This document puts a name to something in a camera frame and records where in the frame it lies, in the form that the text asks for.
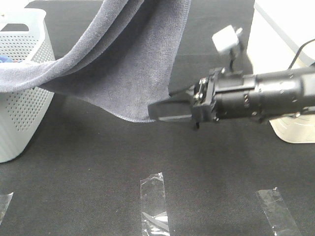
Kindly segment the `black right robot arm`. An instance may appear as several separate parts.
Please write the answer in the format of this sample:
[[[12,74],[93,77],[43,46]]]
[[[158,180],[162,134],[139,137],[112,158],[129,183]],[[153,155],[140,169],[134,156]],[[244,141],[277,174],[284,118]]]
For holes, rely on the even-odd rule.
[[[207,77],[148,106],[151,119],[164,122],[218,122],[253,118],[258,122],[315,113],[315,69],[264,74],[209,71]]]

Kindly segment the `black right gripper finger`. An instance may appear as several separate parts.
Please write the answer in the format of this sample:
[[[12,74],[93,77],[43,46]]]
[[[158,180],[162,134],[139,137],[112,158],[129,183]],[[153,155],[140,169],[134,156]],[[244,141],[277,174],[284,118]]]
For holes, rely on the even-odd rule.
[[[184,97],[184,96],[191,96],[191,92],[188,88],[185,89],[180,89],[180,90],[176,90],[176,91],[171,91],[169,93],[170,97]]]
[[[189,122],[192,120],[190,103],[187,100],[166,99],[148,106],[149,117],[163,122]]]

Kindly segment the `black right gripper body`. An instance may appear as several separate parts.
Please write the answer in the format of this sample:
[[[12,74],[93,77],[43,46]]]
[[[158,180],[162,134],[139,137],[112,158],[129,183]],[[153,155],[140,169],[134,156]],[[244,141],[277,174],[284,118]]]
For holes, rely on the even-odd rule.
[[[215,68],[188,89],[190,119],[195,123],[257,115],[256,76]]]

